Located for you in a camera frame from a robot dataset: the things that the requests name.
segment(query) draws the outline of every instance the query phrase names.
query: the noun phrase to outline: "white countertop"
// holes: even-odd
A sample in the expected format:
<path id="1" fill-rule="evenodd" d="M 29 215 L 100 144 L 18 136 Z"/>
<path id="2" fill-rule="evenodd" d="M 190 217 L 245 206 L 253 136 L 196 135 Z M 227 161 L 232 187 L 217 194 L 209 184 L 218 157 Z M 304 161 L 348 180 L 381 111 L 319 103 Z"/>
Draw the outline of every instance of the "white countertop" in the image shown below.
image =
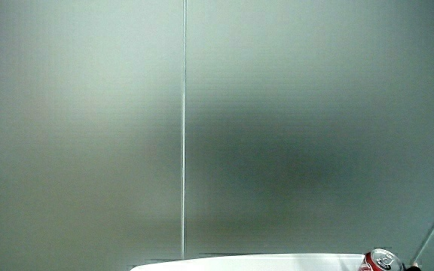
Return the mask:
<path id="1" fill-rule="evenodd" d="M 131 271 L 357 271 L 362 254 L 257 254 L 177 260 Z"/>

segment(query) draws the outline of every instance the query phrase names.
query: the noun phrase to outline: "can lid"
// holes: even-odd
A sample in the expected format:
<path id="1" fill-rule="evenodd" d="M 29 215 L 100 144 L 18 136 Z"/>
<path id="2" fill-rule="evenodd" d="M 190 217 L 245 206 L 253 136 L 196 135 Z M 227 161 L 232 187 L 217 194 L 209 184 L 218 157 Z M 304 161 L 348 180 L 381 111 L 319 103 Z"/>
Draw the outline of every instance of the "can lid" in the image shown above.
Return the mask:
<path id="1" fill-rule="evenodd" d="M 371 259 L 374 263 L 385 271 L 401 271 L 403 270 L 403 263 L 393 253 L 377 248 L 371 251 Z"/>

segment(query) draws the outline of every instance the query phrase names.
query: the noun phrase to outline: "red soda can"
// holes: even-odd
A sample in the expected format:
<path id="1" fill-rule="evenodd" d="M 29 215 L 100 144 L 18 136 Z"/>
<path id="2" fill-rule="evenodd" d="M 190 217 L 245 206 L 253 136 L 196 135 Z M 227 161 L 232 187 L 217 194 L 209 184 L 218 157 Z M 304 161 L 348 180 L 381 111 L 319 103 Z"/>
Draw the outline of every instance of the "red soda can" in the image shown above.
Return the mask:
<path id="1" fill-rule="evenodd" d="M 393 253 L 376 248 L 366 253 L 358 271 L 405 271 L 405 265 Z"/>

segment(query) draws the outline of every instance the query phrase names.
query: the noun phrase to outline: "frosted partition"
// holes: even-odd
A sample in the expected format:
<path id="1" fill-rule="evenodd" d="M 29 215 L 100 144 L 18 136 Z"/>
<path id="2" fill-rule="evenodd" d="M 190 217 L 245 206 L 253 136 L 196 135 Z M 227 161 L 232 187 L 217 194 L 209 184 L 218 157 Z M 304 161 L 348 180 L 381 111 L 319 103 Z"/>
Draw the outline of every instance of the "frosted partition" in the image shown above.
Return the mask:
<path id="1" fill-rule="evenodd" d="M 434 2 L 0 1 L 0 269 L 426 271 L 431 229 Z"/>
<path id="2" fill-rule="evenodd" d="M 434 221 L 434 2 L 188 3 L 189 257 L 408 262 Z"/>
<path id="3" fill-rule="evenodd" d="M 180 256 L 181 2 L 0 1 L 0 270 Z"/>

